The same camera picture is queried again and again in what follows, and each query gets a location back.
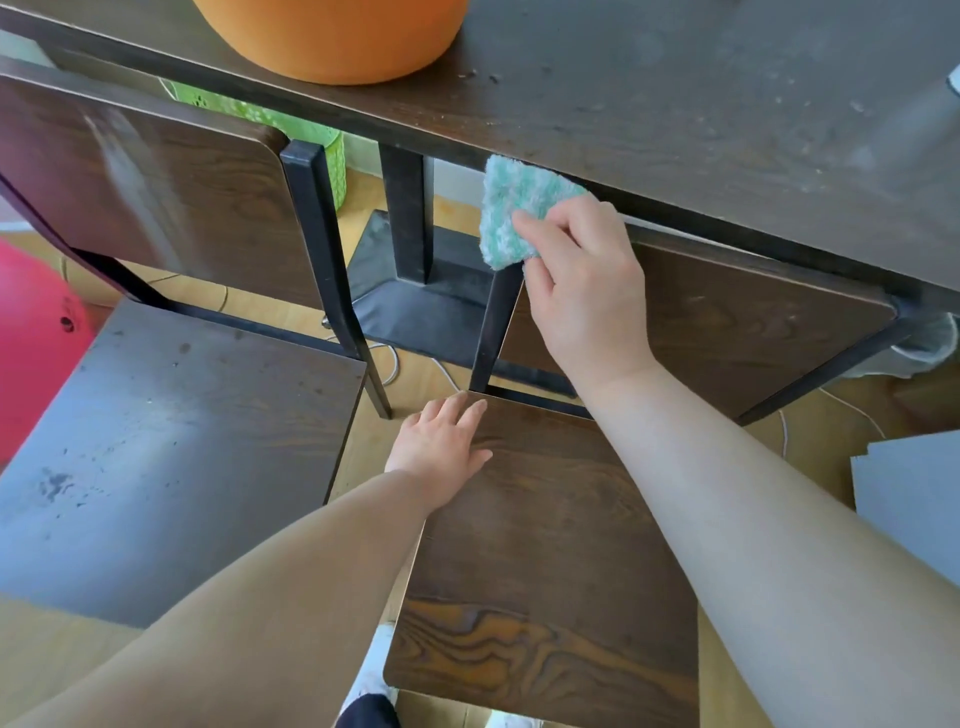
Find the black metal table base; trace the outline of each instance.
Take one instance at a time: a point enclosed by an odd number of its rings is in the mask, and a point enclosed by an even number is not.
[[[435,227],[426,283],[396,275],[387,213],[376,210],[347,268],[350,297],[364,335],[373,341],[472,367],[493,272],[473,235]],[[573,395],[569,381],[498,361],[496,376]]]

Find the forearm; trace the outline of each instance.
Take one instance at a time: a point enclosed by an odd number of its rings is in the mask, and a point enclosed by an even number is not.
[[[428,510],[405,473],[374,478],[211,578],[27,722],[332,724]]]
[[[779,728],[956,724],[960,591],[662,368],[584,399]]]

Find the green container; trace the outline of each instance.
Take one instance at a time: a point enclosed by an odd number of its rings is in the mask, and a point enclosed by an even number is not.
[[[258,124],[267,124],[281,130],[291,139],[310,141],[323,146],[326,150],[326,169],[330,174],[330,187],[333,189],[333,204],[340,209],[340,205],[347,198],[347,157],[344,154],[343,132],[287,113],[236,101],[219,93],[203,91],[192,85],[178,84],[173,81],[164,81],[164,85],[175,99],[185,104],[239,116]]]

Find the chair seat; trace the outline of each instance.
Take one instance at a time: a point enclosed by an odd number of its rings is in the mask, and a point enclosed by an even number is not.
[[[696,598],[599,427],[485,399],[493,460],[426,523],[387,682],[581,728],[698,725]]]
[[[0,593],[146,627],[324,505],[365,372],[121,302],[0,477]]]

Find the gray chair seat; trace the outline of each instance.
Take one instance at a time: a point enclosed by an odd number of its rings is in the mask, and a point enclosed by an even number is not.
[[[365,371],[121,302],[0,477],[0,593],[152,623],[324,505]]]

